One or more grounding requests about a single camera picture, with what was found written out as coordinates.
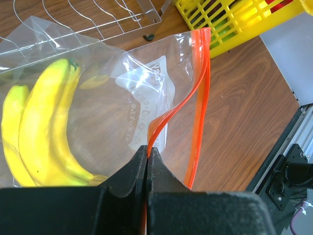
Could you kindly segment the yellow banana bunch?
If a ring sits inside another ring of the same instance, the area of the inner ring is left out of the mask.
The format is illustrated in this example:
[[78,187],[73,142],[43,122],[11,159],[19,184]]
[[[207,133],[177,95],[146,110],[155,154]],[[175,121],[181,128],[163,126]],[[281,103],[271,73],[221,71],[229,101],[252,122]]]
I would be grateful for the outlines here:
[[85,170],[68,145],[68,113],[79,77],[77,63],[59,59],[41,73],[32,89],[18,84],[5,96],[3,152],[20,186],[97,186],[106,180]]

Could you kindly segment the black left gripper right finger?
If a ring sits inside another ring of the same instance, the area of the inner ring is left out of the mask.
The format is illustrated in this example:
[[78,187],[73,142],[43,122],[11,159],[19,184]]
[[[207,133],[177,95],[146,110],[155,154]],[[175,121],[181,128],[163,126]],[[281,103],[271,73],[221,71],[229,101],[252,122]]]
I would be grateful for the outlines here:
[[149,235],[273,235],[265,203],[251,192],[194,192],[152,148],[147,164]]

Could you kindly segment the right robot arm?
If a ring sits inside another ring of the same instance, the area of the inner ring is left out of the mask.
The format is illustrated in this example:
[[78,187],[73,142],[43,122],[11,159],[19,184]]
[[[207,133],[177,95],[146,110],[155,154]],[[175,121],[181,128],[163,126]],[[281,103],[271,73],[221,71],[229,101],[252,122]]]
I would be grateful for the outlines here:
[[313,189],[313,164],[306,157],[291,155],[282,172],[290,188]]

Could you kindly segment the clear orange zip bag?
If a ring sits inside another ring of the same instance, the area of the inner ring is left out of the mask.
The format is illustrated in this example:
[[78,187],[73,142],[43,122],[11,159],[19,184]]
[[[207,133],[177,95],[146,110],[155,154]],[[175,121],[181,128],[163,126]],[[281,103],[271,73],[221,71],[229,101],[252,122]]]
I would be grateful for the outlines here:
[[[11,87],[32,89],[54,61],[68,59],[80,77],[68,113],[67,141],[88,172],[106,179],[143,145],[157,148],[188,188],[195,179],[210,89],[210,28],[174,34],[126,51],[96,38],[40,47],[35,64],[0,72],[0,121]],[[0,134],[0,186],[23,188],[12,176]]]

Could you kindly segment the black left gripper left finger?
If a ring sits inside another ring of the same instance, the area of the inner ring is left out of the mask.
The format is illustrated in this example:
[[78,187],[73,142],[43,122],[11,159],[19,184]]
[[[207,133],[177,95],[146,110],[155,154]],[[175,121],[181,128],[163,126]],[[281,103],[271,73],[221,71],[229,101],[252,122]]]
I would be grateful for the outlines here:
[[95,187],[3,188],[3,235],[142,235],[147,146]]

